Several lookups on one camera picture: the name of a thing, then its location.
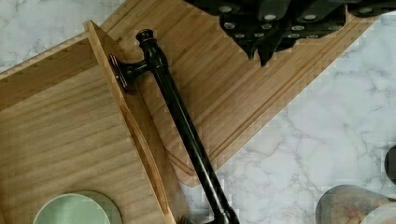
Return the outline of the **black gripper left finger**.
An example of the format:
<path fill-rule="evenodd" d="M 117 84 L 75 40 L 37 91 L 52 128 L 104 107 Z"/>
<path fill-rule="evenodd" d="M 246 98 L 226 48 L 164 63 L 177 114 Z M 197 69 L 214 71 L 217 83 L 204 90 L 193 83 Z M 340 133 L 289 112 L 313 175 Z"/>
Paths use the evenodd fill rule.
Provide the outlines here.
<path fill-rule="evenodd" d="M 270 60 L 288 26 L 291 0 L 185 0 L 219 18 L 223 31 L 252 60 Z"/>

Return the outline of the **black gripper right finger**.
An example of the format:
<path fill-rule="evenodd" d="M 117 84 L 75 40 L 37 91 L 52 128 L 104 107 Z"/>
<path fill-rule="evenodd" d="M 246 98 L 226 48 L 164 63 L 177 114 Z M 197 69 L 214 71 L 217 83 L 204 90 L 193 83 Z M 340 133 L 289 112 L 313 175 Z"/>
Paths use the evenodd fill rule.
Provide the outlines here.
<path fill-rule="evenodd" d="M 371 18 L 394 10 L 395 0 L 258 0 L 257 18 L 273 28 L 258 48 L 261 66 L 298 38 L 321 38 L 340 30 L 347 12 Z"/>

